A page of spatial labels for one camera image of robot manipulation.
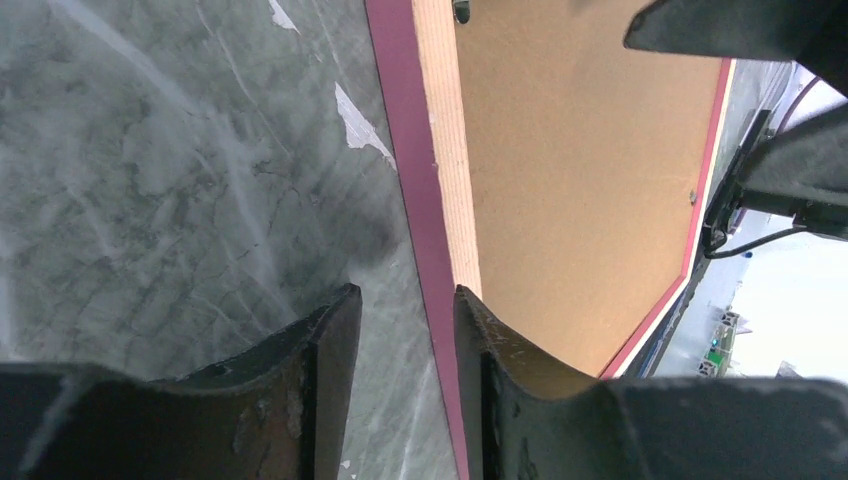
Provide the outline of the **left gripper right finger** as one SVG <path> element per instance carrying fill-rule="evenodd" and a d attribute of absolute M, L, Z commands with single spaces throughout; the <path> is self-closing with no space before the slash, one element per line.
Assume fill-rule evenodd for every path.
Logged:
<path fill-rule="evenodd" d="M 600 380 L 469 289 L 455 346 L 473 479 L 843 479 L 847 389 L 804 378 Z"/>

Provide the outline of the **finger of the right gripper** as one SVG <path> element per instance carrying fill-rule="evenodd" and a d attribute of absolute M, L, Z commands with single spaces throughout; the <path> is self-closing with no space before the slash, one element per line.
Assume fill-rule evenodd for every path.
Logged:
<path fill-rule="evenodd" d="M 847 3 L 842 0 L 655 1 L 633 18 L 629 49 L 794 61 L 847 93 Z"/>
<path fill-rule="evenodd" d="M 847 106 L 757 146 L 743 161 L 740 206 L 791 217 L 821 237 L 847 238 Z"/>

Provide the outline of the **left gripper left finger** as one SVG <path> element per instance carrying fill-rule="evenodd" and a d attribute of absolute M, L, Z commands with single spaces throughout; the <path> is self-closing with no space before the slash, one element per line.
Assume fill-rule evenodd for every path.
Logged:
<path fill-rule="evenodd" d="M 179 379 L 1 367 L 5 479 L 334 479 L 362 315 L 347 284 L 254 347 Z"/>

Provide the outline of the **pink wooden picture frame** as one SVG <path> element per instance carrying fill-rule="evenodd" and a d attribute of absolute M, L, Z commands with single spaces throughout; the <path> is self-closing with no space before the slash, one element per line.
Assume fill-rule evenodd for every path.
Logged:
<path fill-rule="evenodd" d="M 457 472 L 467 479 L 453 297 L 462 285 L 482 299 L 456 40 L 468 22 L 449 1 L 370 1 L 366 12 Z"/>

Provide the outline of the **brown backing board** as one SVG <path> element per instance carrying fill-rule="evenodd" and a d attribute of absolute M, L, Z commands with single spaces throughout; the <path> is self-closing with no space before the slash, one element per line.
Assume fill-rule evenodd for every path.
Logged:
<path fill-rule="evenodd" d="M 628 50 L 638 1 L 476 1 L 456 29 L 484 303 L 618 376 L 692 270 L 729 60 Z"/>

